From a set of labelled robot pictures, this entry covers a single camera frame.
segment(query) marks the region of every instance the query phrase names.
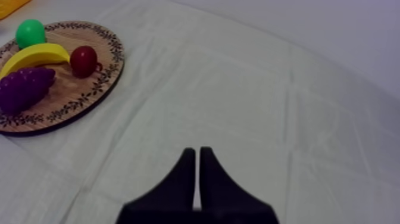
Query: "green ball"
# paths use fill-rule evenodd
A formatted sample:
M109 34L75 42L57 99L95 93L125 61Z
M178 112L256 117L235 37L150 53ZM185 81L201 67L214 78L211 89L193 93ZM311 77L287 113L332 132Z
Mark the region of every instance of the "green ball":
M21 49L37 43L45 43L45 27L39 20L25 20L18 26L15 39Z

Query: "white cloth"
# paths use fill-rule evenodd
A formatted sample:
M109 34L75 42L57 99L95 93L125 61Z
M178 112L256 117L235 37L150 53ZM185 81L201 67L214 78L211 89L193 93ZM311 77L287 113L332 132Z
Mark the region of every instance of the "white cloth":
M339 66L169 1L33 0L0 43L27 18L104 25L126 61L82 119L0 138L0 223L113 223L203 145L282 223L399 223L400 103Z

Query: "round wooden tray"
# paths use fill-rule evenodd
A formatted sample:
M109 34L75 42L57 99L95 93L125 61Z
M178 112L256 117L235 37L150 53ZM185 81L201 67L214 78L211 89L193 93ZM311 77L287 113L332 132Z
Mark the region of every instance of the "round wooden tray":
M45 26L49 43L58 43L69 54L79 46L95 49L102 71L79 79L72 75L68 64L48 65L56 71L56 81L49 94L29 110L17 116L0 112L0 133L26 136L49 132L85 115L103 100L121 76L124 50L118 37L107 28L85 21L63 21ZM0 48L0 69L19 51L15 40Z

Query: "toy banana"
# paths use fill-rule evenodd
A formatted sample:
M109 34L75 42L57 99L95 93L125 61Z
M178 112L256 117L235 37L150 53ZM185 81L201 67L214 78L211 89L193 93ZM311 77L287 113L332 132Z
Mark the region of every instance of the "toy banana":
M64 61L69 63L70 55L61 45L56 43L35 44L17 52L6 62L1 70L0 79L23 67L34 67Z

